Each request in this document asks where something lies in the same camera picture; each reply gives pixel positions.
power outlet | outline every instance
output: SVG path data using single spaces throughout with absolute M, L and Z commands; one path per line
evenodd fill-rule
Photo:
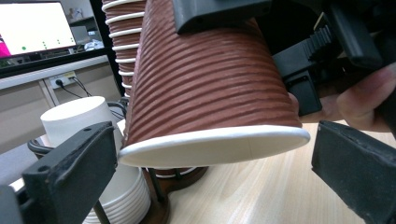
M 64 73 L 55 77 L 50 77 L 49 78 L 49 82 L 50 85 L 53 89 L 58 89 L 61 88 L 60 86 L 58 86 L 58 84 L 56 84 L 56 80 L 61 80 L 62 83 L 64 84 L 64 86 L 70 85 L 72 83 L 75 83 L 75 80 L 72 77 L 76 77 L 76 73 L 75 72 L 68 72 L 68 73 Z

wooden table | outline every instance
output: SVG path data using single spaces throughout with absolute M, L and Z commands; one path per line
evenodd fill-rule
M 194 185 L 172 192 L 169 223 L 364 223 L 314 172 L 317 124 L 311 141 L 293 151 L 209 167 Z M 396 147 L 390 133 L 368 133 Z

table surface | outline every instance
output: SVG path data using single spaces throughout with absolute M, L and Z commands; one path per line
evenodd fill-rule
M 194 185 L 169 195 L 169 223 L 364 223 L 314 172 L 311 141 L 273 157 L 209 167 Z M 368 133 L 393 147 L 391 133 Z

white paper cup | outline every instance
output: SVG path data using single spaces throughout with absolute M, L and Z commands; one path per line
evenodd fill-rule
M 91 96 L 57 105 L 41 116 L 51 147 L 57 147 L 80 130 L 104 121 L 117 121 L 111 114 L 104 97 Z M 114 131 L 117 151 L 120 150 L 122 136 L 119 129 Z
M 140 176 L 140 169 L 137 167 L 119 164 L 116 173 L 111 178 L 105 191 L 100 196 L 101 204 L 112 204 L 122 200 L 122 196 L 127 192 Z
M 149 187 L 139 169 L 135 182 L 113 201 L 103 201 L 102 206 L 111 223 L 136 223 L 149 210 Z M 91 210 L 84 223 L 98 223 L 96 214 Z

stack of paper cups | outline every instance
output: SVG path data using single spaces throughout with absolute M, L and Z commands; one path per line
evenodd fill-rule
M 119 182 L 122 181 L 125 185 L 120 190 L 113 191 L 113 194 L 101 196 L 102 206 L 110 223 L 139 223 L 148 212 L 151 202 L 149 188 L 142 170 L 138 169 L 135 173 L 124 176 Z M 100 221 L 91 210 L 84 223 L 99 224 Z
M 126 97 L 131 95 L 145 5 L 145 0 L 103 0 L 102 10 L 106 13 L 109 37 L 113 40 Z

